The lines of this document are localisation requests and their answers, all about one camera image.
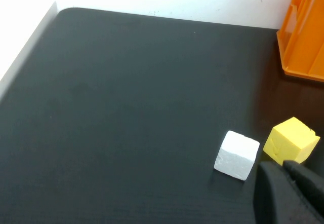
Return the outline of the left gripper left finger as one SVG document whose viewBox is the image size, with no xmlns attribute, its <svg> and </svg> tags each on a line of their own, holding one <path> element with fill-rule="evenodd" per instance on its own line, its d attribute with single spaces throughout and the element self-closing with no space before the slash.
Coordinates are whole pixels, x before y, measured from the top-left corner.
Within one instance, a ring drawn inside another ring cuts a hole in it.
<svg viewBox="0 0 324 224">
<path fill-rule="evenodd" d="M 273 162 L 258 166 L 253 207 L 256 223 L 318 223 L 292 187 L 283 165 Z"/>
</svg>

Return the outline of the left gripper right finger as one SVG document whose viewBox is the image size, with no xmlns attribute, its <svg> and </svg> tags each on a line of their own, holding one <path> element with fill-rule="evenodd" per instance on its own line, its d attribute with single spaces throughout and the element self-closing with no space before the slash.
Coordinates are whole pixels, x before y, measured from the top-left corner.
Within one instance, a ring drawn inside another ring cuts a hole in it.
<svg viewBox="0 0 324 224">
<path fill-rule="evenodd" d="M 323 223 L 323 178 L 295 161 L 284 161 L 283 169 L 305 207 Z"/>
</svg>

